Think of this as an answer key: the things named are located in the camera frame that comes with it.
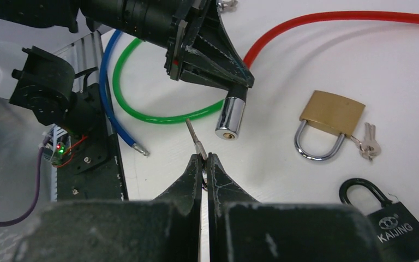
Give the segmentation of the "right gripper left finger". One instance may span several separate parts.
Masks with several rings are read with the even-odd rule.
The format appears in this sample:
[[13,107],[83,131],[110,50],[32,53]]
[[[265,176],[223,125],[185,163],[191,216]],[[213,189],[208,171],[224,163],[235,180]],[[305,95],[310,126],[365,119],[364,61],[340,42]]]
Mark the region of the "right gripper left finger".
[[63,201],[45,208],[15,261],[199,261],[202,157],[153,200]]

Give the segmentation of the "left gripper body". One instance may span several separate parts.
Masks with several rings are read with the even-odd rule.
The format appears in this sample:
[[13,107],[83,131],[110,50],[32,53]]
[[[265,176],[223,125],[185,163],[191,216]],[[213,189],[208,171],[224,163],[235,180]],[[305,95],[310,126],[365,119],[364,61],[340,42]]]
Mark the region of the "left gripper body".
[[[202,14],[206,1],[174,1],[172,12],[170,38],[167,43],[165,68],[169,77],[180,80],[179,76],[185,62],[196,62],[198,50],[195,49],[195,39],[202,23]],[[219,11],[222,3],[218,2]]]

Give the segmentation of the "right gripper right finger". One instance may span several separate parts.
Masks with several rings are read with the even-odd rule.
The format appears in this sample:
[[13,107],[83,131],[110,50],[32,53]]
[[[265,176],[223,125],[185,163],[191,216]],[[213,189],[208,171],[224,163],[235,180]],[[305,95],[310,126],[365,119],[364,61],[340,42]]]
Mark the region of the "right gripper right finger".
[[369,220],[350,205],[261,203],[214,153],[206,174],[212,261],[381,261]]

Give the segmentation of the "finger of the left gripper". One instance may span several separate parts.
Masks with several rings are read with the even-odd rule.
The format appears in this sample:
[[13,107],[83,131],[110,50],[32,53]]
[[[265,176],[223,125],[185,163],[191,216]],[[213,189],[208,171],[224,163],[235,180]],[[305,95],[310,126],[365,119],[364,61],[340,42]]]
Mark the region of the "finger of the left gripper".
[[247,68],[225,30],[217,1],[205,2],[195,49],[200,53],[198,60],[212,61],[220,66],[231,62]]
[[204,60],[185,62],[179,79],[184,82],[225,90],[235,86],[252,88],[254,84],[251,72],[240,64],[229,62],[218,65],[212,61]]

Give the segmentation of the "red cable lock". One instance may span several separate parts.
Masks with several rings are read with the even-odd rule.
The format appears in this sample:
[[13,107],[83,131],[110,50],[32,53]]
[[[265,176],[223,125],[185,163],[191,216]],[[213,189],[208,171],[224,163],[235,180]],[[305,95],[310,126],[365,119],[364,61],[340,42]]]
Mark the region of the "red cable lock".
[[293,140],[314,90],[366,105],[378,138],[419,138],[419,25],[320,21],[269,41],[252,65],[241,139]]

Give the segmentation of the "red cable lock keys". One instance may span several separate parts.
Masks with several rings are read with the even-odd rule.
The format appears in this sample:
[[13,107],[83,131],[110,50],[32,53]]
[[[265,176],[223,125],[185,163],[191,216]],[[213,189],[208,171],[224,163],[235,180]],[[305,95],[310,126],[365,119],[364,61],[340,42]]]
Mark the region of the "red cable lock keys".
[[202,189],[207,191],[207,177],[206,177],[206,164],[208,160],[208,155],[203,147],[202,142],[198,139],[196,132],[192,126],[191,120],[189,118],[185,119],[185,123],[187,125],[187,128],[190,132],[190,136],[193,140],[193,144],[195,146],[196,154],[199,155],[202,158]]

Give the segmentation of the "large brass padlock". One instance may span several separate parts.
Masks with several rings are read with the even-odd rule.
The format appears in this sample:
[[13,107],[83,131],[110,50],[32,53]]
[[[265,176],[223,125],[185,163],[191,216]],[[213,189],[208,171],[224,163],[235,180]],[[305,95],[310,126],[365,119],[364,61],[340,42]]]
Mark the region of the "large brass padlock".
[[[344,140],[350,138],[364,112],[366,105],[338,94],[315,90],[304,107],[299,120],[294,145],[304,158],[313,161],[327,161],[340,150]],[[337,137],[333,147],[325,154],[313,155],[301,145],[302,133],[306,126],[313,127]]]

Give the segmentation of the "black padlock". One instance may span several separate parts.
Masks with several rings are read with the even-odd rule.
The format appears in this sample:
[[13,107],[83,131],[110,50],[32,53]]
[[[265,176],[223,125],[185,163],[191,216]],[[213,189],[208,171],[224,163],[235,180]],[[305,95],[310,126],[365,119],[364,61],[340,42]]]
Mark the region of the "black padlock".
[[401,202],[394,203],[372,182],[363,178],[351,178],[342,183],[339,198],[343,204],[351,204],[348,190],[352,186],[367,188],[380,202],[381,209],[370,213],[371,222],[383,261],[419,260],[419,221]]

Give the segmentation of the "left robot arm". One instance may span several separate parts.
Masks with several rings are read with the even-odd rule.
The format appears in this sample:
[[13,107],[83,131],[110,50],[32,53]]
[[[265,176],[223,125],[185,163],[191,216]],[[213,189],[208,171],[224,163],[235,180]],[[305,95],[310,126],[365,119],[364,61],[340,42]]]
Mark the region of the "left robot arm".
[[172,80],[239,98],[253,86],[217,1],[0,1],[0,98],[74,136],[104,124],[93,85],[75,91],[83,70],[57,52],[105,27],[164,48]]

